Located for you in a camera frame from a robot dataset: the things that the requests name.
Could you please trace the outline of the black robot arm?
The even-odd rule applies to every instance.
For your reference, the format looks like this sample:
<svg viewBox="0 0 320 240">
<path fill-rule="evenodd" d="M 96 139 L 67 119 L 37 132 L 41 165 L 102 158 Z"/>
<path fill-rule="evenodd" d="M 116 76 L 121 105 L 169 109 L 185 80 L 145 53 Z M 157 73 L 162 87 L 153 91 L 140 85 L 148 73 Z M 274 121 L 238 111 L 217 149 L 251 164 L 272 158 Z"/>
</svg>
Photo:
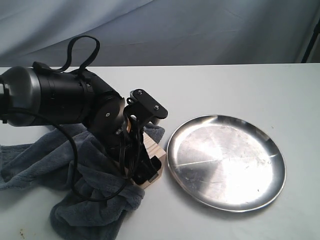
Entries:
<svg viewBox="0 0 320 240">
<path fill-rule="evenodd" d="M 133 172 L 138 184 L 153 182 L 162 168 L 144 146 L 144 127 L 168 111 L 143 89 L 123 98 L 95 73 L 54 72 L 15 66 L 0 76 L 1 120 L 15 127 L 82 124 L 108 154 Z"/>
</svg>

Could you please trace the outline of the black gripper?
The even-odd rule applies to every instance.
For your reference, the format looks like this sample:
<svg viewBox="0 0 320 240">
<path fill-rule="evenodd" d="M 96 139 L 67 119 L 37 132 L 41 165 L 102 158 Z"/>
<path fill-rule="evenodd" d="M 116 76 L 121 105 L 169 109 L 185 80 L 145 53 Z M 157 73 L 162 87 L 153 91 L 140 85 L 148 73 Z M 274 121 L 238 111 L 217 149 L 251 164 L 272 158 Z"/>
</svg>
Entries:
<svg viewBox="0 0 320 240">
<path fill-rule="evenodd" d="M 159 176 L 162 163 L 157 156 L 149 156 L 144 133 L 143 129 L 134 129 L 104 136 L 107 154 L 116 163 L 125 185 L 148 186 Z"/>
</svg>

